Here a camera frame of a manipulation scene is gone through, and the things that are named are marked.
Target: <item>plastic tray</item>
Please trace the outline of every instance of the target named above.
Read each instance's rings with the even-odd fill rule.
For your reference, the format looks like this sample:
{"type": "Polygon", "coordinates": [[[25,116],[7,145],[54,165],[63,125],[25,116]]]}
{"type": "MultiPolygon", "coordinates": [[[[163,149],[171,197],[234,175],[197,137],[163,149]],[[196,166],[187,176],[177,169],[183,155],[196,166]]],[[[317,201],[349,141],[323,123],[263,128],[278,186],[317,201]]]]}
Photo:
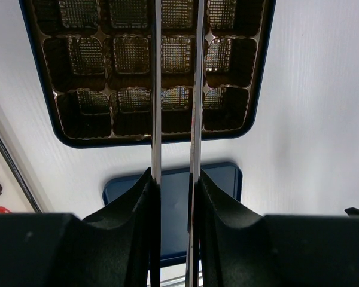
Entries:
{"type": "MultiPolygon", "coordinates": [[[[275,2],[210,0],[203,139],[255,118],[275,2]]],[[[20,0],[56,136],[74,147],[142,144],[151,134],[149,0],[20,0]]],[[[197,9],[162,0],[162,141],[191,132],[197,9]]]]}

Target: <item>metal rail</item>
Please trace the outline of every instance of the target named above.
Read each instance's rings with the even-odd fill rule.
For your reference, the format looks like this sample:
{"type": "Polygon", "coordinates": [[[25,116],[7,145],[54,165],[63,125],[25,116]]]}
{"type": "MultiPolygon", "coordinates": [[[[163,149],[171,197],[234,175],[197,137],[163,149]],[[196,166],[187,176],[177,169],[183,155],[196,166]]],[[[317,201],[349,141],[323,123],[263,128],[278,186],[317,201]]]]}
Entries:
{"type": "Polygon", "coordinates": [[[160,286],[161,260],[161,0],[154,0],[151,30],[151,176],[155,185],[152,198],[152,228],[150,253],[150,285],[160,286]]]}
{"type": "Polygon", "coordinates": [[[190,182],[189,182],[189,211],[188,236],[189,242],[186,253],[186,287],[198,287],[198,254],[199,236],[197,230],[195,195],[201,171],[201,131],[202,131],[202,89],[203,89],[203,17],[205,0],[198,0],[197,36],[196,36],[196,69],[193,89],[193,114],[191,119],[191,151],[190,151],[190,182]]]}

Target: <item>red object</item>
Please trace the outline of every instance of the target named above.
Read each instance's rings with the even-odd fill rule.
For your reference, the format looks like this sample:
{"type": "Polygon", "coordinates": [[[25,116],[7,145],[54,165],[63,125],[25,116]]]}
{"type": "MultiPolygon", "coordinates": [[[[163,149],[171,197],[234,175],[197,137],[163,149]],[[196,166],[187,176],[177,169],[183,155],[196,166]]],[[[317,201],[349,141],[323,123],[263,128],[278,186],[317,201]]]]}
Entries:
{"type": "Polygon", "coordinates": [[[10,212],[8,209],[6,209],[5,207],[0,206],[0,213],[12,213],[10,212]]]}

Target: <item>tray compartment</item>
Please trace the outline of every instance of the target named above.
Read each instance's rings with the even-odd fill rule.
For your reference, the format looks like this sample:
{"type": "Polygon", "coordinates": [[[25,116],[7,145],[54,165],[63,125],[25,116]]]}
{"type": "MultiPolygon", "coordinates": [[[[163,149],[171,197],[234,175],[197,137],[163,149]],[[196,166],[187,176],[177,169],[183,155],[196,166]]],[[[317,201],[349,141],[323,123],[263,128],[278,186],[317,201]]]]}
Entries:
{"type": "Polygon", "coordinates": [[[109,34],[148,32],[150,27],[147,0],[100,0],[101,28],[109,34]]]}
{"type": "Polygon", "coordinates": [[[150,39],[143,35],[118,35],[105,40],[109,86],[150,88],[150,39]]]}
{"type": "Polygon", "coordinates": [[[253,37],[258,34],[264,0],[210,0],[209,24],[214,34],[253,37]]]}
{"type": "Polygon", "coordinates": [[[193,85],[194,53],[194,39],[190,36],[163,36],[161,40],[162,88],[193,85]]]}
{"type": "Polygon", "coordinates": [[[67,136],[74,139],[106,138],[111,134],[107,97],[96,91],[72,91],[59,95],[56,105],[67,136]]]}
{"type": "Polygon", "coordinates": [[[193,89],[169,88],[161,93],[162,132],[190,133],[193,89]]]}
{"type": "Polygon", "coordinates": [[[206,55],[206,79],[210,87],[250,85],[257,42],[254,39],[216,38],[206,55]]]}
{"type": "Polygon", "coordinates": [[[207,132],[242,127],[248,104],[248,91],[221,86],[210,90],[203,99],[203,125],[207,132]]]}
{"type": "Polygon", "coordinates": [[[193,0],[162,0],[162,29],[191,29],[193,27],[193,0]]]}
{"type": "Polygon", "coordinates": [[[44,41],[44,53],[51,81],[60,92],[105,88],[102,48],[93,38],[52,38],[44,41]]]}
{"type": "Polygon", "coordinates": [[[146,88],[124,88],[111,95],[113,132],[117,136],[148,135],[151,131],[151,96],[146,88]]]}
{"type": "Polygon", "coordinates": [[[33,0],[37,24],[46,35],[93,34],[99,22],[96,0],[33,0]]]}

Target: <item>blue tray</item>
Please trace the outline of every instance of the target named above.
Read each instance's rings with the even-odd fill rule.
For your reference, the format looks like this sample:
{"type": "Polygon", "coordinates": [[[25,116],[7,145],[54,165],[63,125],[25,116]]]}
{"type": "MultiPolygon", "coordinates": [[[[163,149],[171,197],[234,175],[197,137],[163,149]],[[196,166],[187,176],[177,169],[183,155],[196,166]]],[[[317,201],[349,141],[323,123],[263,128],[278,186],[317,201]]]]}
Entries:
{"type": "MultiPolygon", "coordinates": [[[[228,195],[241,200],[242,172],[233,163],[203,165],[202,169],[228,195]]],[[[105,205],[128,191],[141,175],[109,181],[102,197],[105,205]]],[[[161,184],[161,267],[185,263],[188,244],[189,168],[162,172],[161,184]]]]}

